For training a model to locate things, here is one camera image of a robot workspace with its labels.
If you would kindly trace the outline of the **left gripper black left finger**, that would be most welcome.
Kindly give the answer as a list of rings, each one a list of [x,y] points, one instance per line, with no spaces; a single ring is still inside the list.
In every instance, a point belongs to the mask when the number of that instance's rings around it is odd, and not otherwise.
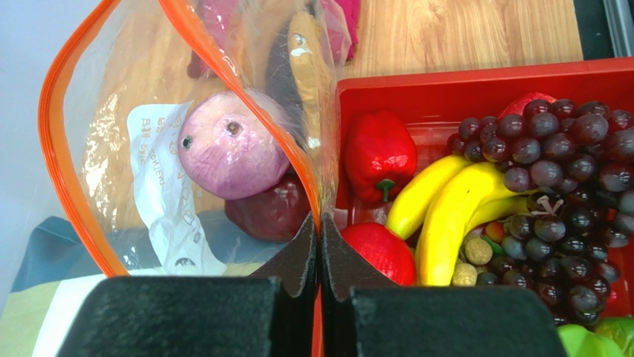
[[[307,217],[247,277],[115,277],[89,293],[60,356],[309,356],[317,239]]]

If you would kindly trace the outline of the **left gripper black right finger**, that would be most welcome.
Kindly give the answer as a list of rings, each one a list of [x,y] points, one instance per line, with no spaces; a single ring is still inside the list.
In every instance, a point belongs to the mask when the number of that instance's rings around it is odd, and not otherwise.
[[[404,287],[321,222],[326,356],[564,356],[549,311],[508,286]]]

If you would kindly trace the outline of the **dark red apple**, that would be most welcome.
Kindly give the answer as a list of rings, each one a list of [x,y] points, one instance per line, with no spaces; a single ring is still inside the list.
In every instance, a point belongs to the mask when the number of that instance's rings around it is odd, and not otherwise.
[[[297,175],[290,173],[262,193],[225,201],[227,218],[263,242],[289,242],[309,212],[310,203],[303,184]]]

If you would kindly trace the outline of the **purple onion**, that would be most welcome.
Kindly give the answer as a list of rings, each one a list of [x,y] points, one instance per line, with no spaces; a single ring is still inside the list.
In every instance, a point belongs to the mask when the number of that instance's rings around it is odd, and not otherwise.
[[[217,92],[189,113],[178,155],[193,182],[224,200],[268,190],[290,166],[279,143],[233,91]]]

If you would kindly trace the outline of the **clear zip bag orange zipper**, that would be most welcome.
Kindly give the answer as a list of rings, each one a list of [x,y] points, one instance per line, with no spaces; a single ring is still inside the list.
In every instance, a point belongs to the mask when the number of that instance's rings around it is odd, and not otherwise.
[[[183,1],[102,1],[54,60],[39,102],[51,181],[92,259],[115,277],[227,276],[199,213],[221,200],[186,175],[177,139],[201,28]]]

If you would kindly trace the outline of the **papaya half slice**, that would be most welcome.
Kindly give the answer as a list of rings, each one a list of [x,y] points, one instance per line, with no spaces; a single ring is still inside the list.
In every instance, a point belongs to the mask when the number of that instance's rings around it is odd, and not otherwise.
[[[338,112],[320,21],[307,11],[288,19],[273,42],[266,93],[283,108],[278,124],[314,165],[336,161]]]

